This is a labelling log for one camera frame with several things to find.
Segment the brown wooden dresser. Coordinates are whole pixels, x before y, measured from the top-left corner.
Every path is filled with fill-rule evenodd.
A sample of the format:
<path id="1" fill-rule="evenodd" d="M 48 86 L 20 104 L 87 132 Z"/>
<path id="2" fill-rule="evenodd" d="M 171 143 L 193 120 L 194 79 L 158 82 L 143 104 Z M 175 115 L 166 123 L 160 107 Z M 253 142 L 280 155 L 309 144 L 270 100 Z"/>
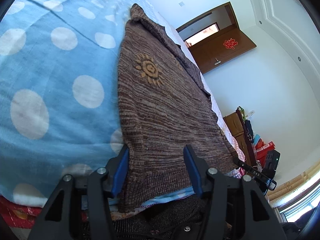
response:
<path id="1" fill-rule="evenodd" d="M 246 163 L 252 165 L 255 163 L 255 156 L 252 148 L 252 144 L 249 141 L 245 123 L 240 114 L 239 110 L 236 110 L 234 113 L 225 116 L 224 121 L 229 128 L 232 136 L 236 139 L 240 150 L 245 155 Z"/>

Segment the red gift bag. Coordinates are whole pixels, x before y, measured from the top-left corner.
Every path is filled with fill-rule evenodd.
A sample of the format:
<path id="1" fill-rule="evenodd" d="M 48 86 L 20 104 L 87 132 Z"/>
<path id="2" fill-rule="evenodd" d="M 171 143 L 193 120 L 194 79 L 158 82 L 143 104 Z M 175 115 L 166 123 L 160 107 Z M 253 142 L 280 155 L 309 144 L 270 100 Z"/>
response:
<path id="1" fill-rule="evenodd" d="M 260 148 L 257 148 L 257 159 L 263 159 L 264 157 L 266 157 L 268 151 L 271 151 L 274 149 L 275 149 L 275 144 L 272 141 L 267 144 L 264 144 Z"/>

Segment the blue pink polka-dot bedsheet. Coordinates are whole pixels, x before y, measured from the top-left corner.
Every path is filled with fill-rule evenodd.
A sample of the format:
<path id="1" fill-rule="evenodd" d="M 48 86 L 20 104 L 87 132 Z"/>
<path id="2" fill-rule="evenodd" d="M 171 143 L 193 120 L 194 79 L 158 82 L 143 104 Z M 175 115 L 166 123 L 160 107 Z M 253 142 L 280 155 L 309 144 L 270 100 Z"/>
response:
<path id="1" fill-rule="evenodd" d="M 43 207 L 65 174 L 85 176 L 120 151 L 117 72 L 133 4 L 177 31 L 147 0 L 16 0 L 1 21 L 1 196 Z"/>

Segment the red double-happiness decoration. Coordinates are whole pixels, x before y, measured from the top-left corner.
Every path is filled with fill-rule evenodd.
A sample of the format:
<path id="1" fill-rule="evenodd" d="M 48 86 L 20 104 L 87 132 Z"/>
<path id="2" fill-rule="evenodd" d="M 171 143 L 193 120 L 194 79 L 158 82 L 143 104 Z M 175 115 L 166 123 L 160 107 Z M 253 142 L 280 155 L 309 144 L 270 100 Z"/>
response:
<path id="1" fill-rule="evenodd" d="M 237 46 L 237 45 L 238 45 L 238 42 L 237 42 L 235 39 L 233 39 L 233 38 L 230 38 L 230 39 L 225 40 L 225 41 L 223 42 L 223 46 L 224 46 L 226 49 L 232 49 L 232 50 L 234 50 L 234 49 L 235 49 L 235 46 Z"/>

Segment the yellow patterned curtain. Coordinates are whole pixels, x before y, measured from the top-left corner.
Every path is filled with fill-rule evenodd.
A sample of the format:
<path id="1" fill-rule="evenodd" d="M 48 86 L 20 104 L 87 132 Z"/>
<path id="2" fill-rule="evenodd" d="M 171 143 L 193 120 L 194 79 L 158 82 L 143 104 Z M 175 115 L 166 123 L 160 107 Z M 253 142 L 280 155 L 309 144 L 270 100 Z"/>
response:
<path id="1" fill-rule="evenodd" d="M 293 200 L 319 180 L 319 161 L 295 178 L 276 186 L 267 196 L 272 207 L 278 207 Z"/>

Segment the brown knit sun-pattern sweater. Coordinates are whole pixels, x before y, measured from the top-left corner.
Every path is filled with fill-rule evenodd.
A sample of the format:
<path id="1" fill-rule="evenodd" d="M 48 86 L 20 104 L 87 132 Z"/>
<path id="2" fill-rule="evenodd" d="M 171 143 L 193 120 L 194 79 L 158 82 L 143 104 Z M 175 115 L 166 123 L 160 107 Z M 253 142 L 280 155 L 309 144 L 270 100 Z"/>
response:
<path id="1" fill-rule="evenodd" d="M 118 61 L 118 107 L 129 172 L 119 211 L 191 185 L 185 145 L 226 174 L 237 153 L 218 126 L 199 68 L 134 4 Z"/>

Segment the brown wooden door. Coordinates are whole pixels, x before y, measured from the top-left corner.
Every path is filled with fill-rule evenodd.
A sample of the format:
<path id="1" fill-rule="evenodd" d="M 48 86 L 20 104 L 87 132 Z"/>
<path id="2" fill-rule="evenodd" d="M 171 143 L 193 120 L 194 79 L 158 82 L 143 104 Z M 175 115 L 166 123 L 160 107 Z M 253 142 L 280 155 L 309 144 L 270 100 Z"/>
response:
<path id="1" fill-rule="evenodd" d="M 238 42 L 234 50 L 223 46 L 223 42 L 230 38 Z M 239 28 L 228 27 L 197 42 L 189 47 L 189 50 L 200 71 L 205 74 L 256 47 L 257 45 Z M 215 59 L 221 63 L 215 66 Z"/>

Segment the red cartoon quilt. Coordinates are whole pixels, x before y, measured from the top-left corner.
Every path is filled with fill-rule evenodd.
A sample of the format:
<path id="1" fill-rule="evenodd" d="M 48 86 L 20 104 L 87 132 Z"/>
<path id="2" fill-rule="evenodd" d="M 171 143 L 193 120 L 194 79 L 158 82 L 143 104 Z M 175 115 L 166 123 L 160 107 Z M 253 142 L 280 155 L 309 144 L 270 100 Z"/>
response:
<path id="1" fill-rule="evenodd" d="M 41 207 L 18 205 L 3 196 L 0 198 L 1 216 L 8 226 L 13 228 L 31 229 L 41 211 Z"/>

